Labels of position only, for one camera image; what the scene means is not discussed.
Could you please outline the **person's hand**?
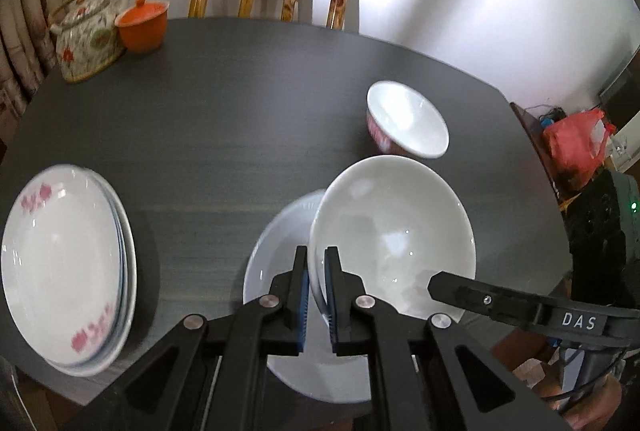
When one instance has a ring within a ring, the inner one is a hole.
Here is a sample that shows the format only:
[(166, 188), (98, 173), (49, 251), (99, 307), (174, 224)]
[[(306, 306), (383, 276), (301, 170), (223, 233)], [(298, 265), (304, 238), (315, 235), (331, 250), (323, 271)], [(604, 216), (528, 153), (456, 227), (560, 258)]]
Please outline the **person's hand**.
[(608, 375), (600, 388), (564, 415), (564, 420), (573, 430), (602, 430), (617, 411), (622, 398), (620, 381)]

